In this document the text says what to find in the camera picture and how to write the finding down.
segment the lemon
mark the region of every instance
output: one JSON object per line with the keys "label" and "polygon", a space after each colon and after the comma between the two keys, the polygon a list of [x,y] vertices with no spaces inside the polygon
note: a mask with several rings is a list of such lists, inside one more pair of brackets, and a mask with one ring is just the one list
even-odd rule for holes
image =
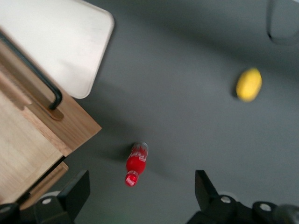
{"label": "lemon", "polygon": [[251,102],[256,98],[262,87],[262,76],[258,69],[251,68],[243,72],[236,86],[239,99]]}

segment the gray floor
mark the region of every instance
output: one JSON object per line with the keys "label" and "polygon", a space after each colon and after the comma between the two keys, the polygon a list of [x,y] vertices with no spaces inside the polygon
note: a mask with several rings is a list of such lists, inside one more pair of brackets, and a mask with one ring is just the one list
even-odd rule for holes
{"label": "gray floor", "polygon": [[[90,2],[115,18],[92,92],[78,100],[103,130],[65,160],[70,170],[53,188],[90,171],[78,224],[184,224],[199,210],[196,169],[247,206],[299,205],[299,48],[269,41],[268,1]],[[292,35],[299,4],[276,6],[274,34]],[[233,88],[253,66],[263,86],[246,104]],[[125,161],[137,140],[149,156],[129,188]]]}

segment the plastic bottle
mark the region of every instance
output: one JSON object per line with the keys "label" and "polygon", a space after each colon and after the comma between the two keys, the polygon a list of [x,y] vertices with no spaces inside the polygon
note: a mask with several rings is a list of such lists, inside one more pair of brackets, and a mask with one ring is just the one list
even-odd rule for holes
{"label": "plastic bottle", "polygon": [[139,175],[144,171],[146,157],[148,156],[149,147],[145,142],[136,142],[132,147],[132,152],[128,157],[126,168],[127,175],[125,183],[129,187],[136,185]]}

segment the white object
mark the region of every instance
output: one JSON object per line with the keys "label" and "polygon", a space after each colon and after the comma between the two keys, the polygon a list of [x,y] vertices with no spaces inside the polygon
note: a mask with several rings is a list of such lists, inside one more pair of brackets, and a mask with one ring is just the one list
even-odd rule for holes
{"label": "white object", "polygon": [[0,26],[64,90],[84,98],[114,20],[109,12],[81,0],[0,0]]}

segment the metal handle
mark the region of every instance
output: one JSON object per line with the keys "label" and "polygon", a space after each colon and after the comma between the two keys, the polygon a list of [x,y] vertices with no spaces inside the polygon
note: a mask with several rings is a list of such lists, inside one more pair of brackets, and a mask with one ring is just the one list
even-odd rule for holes
{"label": "metal handle", "polygon": [[30,61],[23,53],[10,42],[0,30],[0,39],[33,71],[37,77],[53,92],[55,100],[49,105],[50,110],[55,110],[62,101],[61,91]]}

